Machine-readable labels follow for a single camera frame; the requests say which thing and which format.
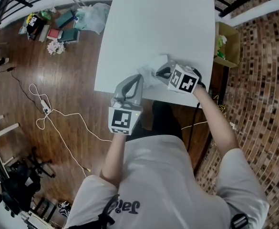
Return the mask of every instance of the white cable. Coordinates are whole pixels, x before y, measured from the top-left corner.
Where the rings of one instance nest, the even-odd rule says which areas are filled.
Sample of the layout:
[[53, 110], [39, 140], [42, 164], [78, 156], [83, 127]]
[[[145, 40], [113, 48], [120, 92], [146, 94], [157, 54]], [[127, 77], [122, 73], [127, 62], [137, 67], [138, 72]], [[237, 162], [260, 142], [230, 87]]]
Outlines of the white cable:
[[[203, 124], [203, 123], [207, 123], [207, 121], [195, 123], [194, 125], [199, 125], [199, 124]], [[186, 128], [188, 128], [188, 127], [192, 127], [192, 125], [185, 126], [185, 127], [183, 127], [181, 130], [186, 129]]]
[[[30, 89], [30, 87], [31, 87], [32, 85], [35, 87], [35, 90], [36, 90], [36, 92], [37, 92], [36, 94], [34, 94], [34, 93], [31, 91], [31, 89]], [[64, 139], [63, 139], [61, 133], [59, 132], [59, 130], [56, 128], [56, 126], [54, 125], [54, 123], [52, 122], [52, 120], [49, 118], [49, 115], [52, 113], [52, 111], [56, 111], [56, 112], [62, 114], [63, 116], [79, 115], [79, 116], [81, 117], [81, 119], [83, 120], [83, 123], [85, 124], [85, 127], [86, 127], [86, 129], [89, 131], [89, 133], [91, 133], [92, 135], [94, 135], [95, 137], [97, 137], [100, 141], [111, 142], [111, 140], [101, 139], [101, 138], [99, 138], [96, 134], [94, 134], [93, 132], [91, 132], [91, 131], [88, 129], [87, 124], [86, 124], [86, 122], [84, 121], [84, 119], [83, 119], [83, 117], [82, 117], [82, 115], [81, 115], [80, 113], [63, 114], [62, 112], [60, 112], [60, 111], [58, 111], [58, 110], [56, 110], [56, 109], [52, 109], [52, 106], [51, 106], [51, 104], [50, 104], [50, 101], [49, 101], [48, 96], [47, 96], [46, 94], [39, 94], [39, 91], [38, 91], [38, 89], [37, 89], [37, 87], [36, 87], [35, 84], [32, 83], [32, 84], [29, 85], [29, 91], [30, 91], [30, 93], [31, 93], [32, 95], [38, 96], [39, 99], [40, 99], [41, 101], [42, 101], [41, 96], [46, 96], [47, 101], [48, 101], [48, 104], [49, 104], [49, 107], [50, 107], [49, 113], [45, 114], [45, 117], [44, 117], [44, 118], [40, 118], [40, 119], [37, 119], [37, 120], [36, 120], [36, 122], [35, 122], [36, 126], [37, 126], [39, 129], [44, 130], [44, 129], [45, 129], [45, 119], [46, 119], [46, 118], [49, 119], [49, 121], [50, 121], [51, 124], [53, 125], [54, 129], [57, 131], [57, 133], [59, 133], [60, 138], [62, 139], [64, 145], [65, 145], [66, 148], [68, 149], [68, 151], [69, 151], [69, 153], [71, 154], [72, 158], [76, 161], [76, 163], [78, 164], [78, 166], [81, 167], [81, 169], [82, 169], [82, 171], [83, 171], [83, 173], [84, 173], [84, 175], [85, 175], [85, 177], [86, 177], [86, 174], [85, 174], [85, 172], [84, 172], [84, 168], [79, 164], [79, 162], [78, 162], [78, 161], [75, 159], [75, 157], [72, 155], [72, 152], [70, 151], [69, 147], [68, 147], [67, 144], [65, 143], [65, 141], [64, 141]], [[38, 121], [40, 121], [40, 120], [43, 120], [43, 127], [40, 127], [40, 126], [38, 125]]]

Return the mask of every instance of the flower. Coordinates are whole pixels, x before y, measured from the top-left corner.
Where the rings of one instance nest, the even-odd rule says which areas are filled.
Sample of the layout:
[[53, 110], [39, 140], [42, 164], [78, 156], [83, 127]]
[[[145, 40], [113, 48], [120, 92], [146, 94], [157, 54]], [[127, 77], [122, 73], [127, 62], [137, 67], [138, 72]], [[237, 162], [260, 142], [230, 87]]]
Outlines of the flower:
[[54, 39], [52, 42], [48, 44], [47, 50], [51, 55], [55, 53], [61, 54], [62, 52], [65, 51], [64, 43], [58, 42], [57, 39]]

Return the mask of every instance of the cardboard box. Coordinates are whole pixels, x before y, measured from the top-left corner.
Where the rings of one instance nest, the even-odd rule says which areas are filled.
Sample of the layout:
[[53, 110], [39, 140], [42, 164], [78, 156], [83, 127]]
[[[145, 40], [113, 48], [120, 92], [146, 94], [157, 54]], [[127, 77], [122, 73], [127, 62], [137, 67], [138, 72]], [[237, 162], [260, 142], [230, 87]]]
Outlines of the cardboard box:
[[[225, 55], [225, 59], [218, 57], [217, 55], [217, 42], [219, 35], [223, 35], [227, 38], [227, 42], [220, 49]], [[240, 34], [233, 27], [226, 25], [222, 22], [216, 22], [216, 39], [215, 39], [215, 51], [214, 62], [229, 68], [238, 67], [240, 60]]]

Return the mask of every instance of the white t-shirt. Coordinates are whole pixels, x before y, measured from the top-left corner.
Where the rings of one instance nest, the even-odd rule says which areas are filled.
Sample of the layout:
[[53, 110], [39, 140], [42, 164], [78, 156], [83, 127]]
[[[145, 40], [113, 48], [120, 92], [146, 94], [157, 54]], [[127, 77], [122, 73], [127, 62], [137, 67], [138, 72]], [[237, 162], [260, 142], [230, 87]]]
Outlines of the white t-shirt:
[[117, 188], [87, 177], [74, 200], [65, 228], [98, 220], [107, 202], [120, 194], [110, 229], [224, 229], [236, 213], [250, 228], [262, 228], [269, 204], [240, 149], [227, 152], [217, 178], [217, 195], [195, 180], [184, 143], [176, 136], [150, 136], [125, 145], [124, 177]]

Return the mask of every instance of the wooden floor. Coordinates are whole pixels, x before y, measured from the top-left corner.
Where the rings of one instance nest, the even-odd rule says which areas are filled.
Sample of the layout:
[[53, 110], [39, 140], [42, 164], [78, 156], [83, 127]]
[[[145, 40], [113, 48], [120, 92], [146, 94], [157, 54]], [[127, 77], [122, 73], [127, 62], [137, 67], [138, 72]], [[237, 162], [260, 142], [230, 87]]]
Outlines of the wooden floor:
[[[32, 96], [28, 90], [31, 83], [37, 85], [41, 94], [48, 95], [52, 108], [65, 114], [81, 113], [92, 132], [100, 138], [111, 139], [107, 121], [112, 95], [93, 90], [102, 35], [82, 31], [78, 44], [68, 45], [62, 55], [50, 55], [46, 42], [27, 40], [25, 35], [18, 34], [21, 24], [22, 20], [0, 30], [0, 42], [8, 43], [7, 51], [0, 53], [10, 58], [10, 62], [0, 67], [0, 71], [16, 67], [14, 76], [39, 108], [38, 97]], [[211, 87], [216, 91], [220, 90], [222, 72], [221, 66], [214, 66]], [[152, 125], [152, 101], [143, 102], [143, 125], [149, 128]], [[172, 107], [182, 127], [191, 124], [194, 108], [174, 104]], [[11, 72], [0, 73], [0, 115], [5, 115], [5, 119], [0, 121], [0, 129], [13, 123], [20, 124], [20, 128], [0, 138], [3, 161], [11, 156], [24, 157], [32, 146], [36, 146], [42, 160], [52, 159], [52, 169], [56, 173], [54, 179], [42, 179], [41, 193], [49, 199], [73, 201], [84, 179], [83, 173], [51, 123], [46, 120], [44, 130], [36, 126], [36, 120], [44, 115], [27, 99]], [[91, 135], [77, 116], [64, 117], [52, 113], [50, 118], [79, 163], [98, 174], [109, 143]], [[196, 123], [204, 120], [199, 110]], [[189, 132], [190, 128], [183, 130], [185, 145], [188, 144]], [[190, 150], [193, 167], [199, 165], [208, 135], [207, 124], [194, 128]]]

